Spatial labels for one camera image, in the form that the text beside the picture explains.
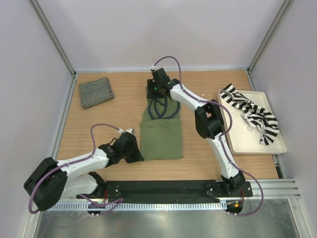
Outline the green tank top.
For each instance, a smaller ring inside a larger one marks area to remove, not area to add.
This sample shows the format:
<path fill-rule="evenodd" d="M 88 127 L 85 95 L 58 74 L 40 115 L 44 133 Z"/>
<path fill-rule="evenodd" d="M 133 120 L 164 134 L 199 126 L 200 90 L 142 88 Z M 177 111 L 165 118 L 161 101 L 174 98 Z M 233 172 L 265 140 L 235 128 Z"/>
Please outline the green tank top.
<path fill-rule="evenodd" d="M 183 158 L 181 106 L 169 97 L 147 99 L 140 122 L 140 151 L 145 161 Z"/>

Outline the thin-striped black white tank top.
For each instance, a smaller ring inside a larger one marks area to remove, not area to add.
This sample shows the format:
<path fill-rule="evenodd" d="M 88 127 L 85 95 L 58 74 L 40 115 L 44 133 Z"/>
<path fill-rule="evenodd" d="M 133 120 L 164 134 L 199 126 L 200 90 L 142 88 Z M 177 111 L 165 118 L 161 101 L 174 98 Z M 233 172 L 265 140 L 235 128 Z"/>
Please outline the thin-striped black white tank top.
<path fill-rule="evenodd" d="M 98 80 L 80 83 L 79 97 L 82 109 L 88 109 L 114 98 L 110 81 L 103 77 Z"/>

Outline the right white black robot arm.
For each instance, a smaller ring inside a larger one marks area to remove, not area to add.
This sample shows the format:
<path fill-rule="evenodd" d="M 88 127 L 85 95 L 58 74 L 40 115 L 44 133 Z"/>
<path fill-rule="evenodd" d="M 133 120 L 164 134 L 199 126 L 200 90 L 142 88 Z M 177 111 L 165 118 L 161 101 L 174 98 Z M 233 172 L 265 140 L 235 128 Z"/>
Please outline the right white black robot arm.
<path fill-rule="evenodd" d="M 208 101 L 188 90 L 178 79 L 170 79 L 163 68 L 151 68 L 152 79 L 147 83 L 147 98 L 171 98 L 194 112 L 198 135 L 211 146 L 221 170 L 223 190 L 235 196 L 245 183 L 243 172 L 236 165 L 225 138 L 220 104 Z"/>

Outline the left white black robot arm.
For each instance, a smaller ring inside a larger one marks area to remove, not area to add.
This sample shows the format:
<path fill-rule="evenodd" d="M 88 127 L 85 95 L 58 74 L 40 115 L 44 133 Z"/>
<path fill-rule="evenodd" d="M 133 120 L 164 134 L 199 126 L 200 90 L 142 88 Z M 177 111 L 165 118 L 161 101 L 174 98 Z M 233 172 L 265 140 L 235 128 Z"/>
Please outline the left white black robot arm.
<path fill-rule="evenodd" d="M 96 170 L 118 164 L 121 159 L 129 164 L 143 161 L 134 130 L 119 132 L 119 138 L 94 147 L 90 153 L 68 160 L 56 161 L 52 157 L 42 160 L 23 185 L 30 196 L 29 212 L 35 213 L 33 204 L 38 211 L 46 211 L 60 199 L 81 194 L 100 198 L 104 195 L 106 182 Z"/>

